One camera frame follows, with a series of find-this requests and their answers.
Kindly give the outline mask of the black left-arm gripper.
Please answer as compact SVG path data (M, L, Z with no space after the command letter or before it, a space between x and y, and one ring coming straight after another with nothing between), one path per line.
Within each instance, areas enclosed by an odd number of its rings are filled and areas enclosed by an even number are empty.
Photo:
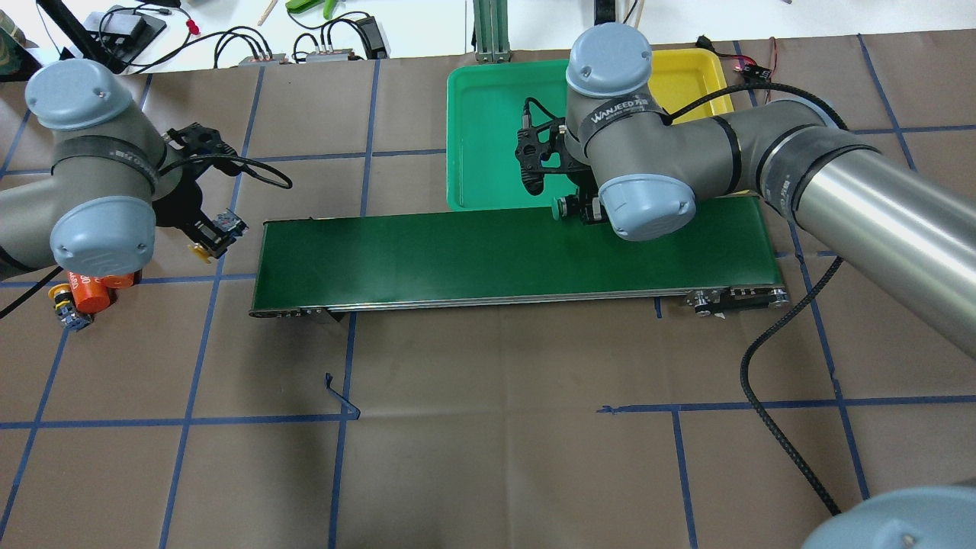
M180 130L172 128L165 136L172 146L177 145L178 148L171 147L175 158L165 160L162 164L164 167L178 160L196 159L202 154L237 154L236 149L224 142L219 131L199 123L191 123ZM224 172L230 170L230 161L226 159L205 159L175 168L171 171L177 181L175 190L152 203L156 225L160 228L186 229L186 236L191 240L191 251L197 256L223 256L233 244L233 234L202 211L203 194L197 180L215 165Z

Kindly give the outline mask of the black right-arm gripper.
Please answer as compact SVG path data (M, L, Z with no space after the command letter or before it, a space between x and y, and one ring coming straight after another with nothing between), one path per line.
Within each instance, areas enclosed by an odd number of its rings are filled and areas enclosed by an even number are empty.
M569 152L569 127L564 116L555 116L537 100L526 98L522 127L518 129L515 158L522 185L531 197L544 191L544 177L565 175L578 188L579 218L585 225L607 223L592 168Z

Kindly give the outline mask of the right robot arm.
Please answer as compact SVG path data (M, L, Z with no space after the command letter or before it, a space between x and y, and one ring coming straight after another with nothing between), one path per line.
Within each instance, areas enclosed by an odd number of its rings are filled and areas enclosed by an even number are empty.
M731 86L670 114L649 89L652 48L633 27L606 22L583 32L565 72L566 113L534 125L524 105L515 158L529 194L551 172L578 191L555 218L582 214L628 241L659 239L689 223L697 204L756 192L778 215L836 254L811 291L747 347L743 395L830 512L806 548L972 548L974 482L873 496L841 511L750 383L759 347L823 290L844 261L914 315L974 354L975 217L961 195L886 159L850 132L822 98L757 82L787 98L681 123ZM546 161L559 156L559 166Z

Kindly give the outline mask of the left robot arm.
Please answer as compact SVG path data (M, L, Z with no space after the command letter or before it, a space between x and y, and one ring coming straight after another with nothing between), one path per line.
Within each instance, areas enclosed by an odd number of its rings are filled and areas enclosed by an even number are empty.
M181 230L205 259L245 232L233 212L209 218L198 179L242 167L217 130L158 131L107 67L60 60L27 83L27 105L53 135L48 178L1 194L2 278L59 265L87 277L128 275L153 257L157 228Z

